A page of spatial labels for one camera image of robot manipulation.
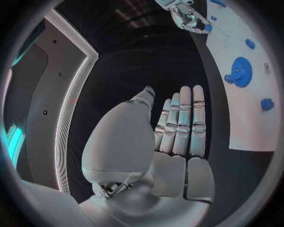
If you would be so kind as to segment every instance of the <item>blue gear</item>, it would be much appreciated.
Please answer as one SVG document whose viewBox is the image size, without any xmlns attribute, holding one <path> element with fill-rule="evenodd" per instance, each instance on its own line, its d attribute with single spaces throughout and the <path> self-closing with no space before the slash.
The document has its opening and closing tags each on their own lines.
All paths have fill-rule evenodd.
<svg viewBox="0 0 284 227">
<path fill-rule="evenodd" d="M 246 87 L 252 79 L 252 67 L 250 62 L 238 57 L 231 68 L 231 80 L 238 87 Z"/>
</svg>

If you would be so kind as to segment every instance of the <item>white panel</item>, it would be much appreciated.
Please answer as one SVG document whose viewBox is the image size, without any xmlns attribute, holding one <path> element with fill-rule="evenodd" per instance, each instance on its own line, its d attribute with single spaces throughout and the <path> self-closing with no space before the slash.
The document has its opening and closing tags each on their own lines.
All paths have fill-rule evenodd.
<svg viewBox="0 0 284 227">
<path fill-rule="evenodd" d="M 221 7 L 207 0 L 207 19 L 213 24 L 207 43 L 222 77 L 230 112 L 230 149 L 274 151 L 280 130 L 280 96 L 267 52 L 257 40 L 253 30 L 232 9 Z M 250 49 L 245 40 L 255 43 Z M 224 81 L 231 74 L 231 66 L 237 57 L 244 57 L 253 69 L 252 81 L 245 88 Z M 271 98 L 274 108 L 262 111 L 261 100 Z"/>
</svg>

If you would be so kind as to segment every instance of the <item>cyan light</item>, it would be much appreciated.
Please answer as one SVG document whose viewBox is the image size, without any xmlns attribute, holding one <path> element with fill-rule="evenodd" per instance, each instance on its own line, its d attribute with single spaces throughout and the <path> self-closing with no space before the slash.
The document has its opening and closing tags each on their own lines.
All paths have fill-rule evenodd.
<svg viewBox="0 0 284 227">
<path fill-rule="evenodd" d="M 13 156 L 15 154 L 15 150 L 16 150 L 16 147 L 17 147 L 17 144 L 18 144 L 18 141 L 21 135 L 22 135 L 22 130 L 17 128 L 9 143 L 8 153 L 9 153 L 11 160 L 13 160 Z"/>
</svg>

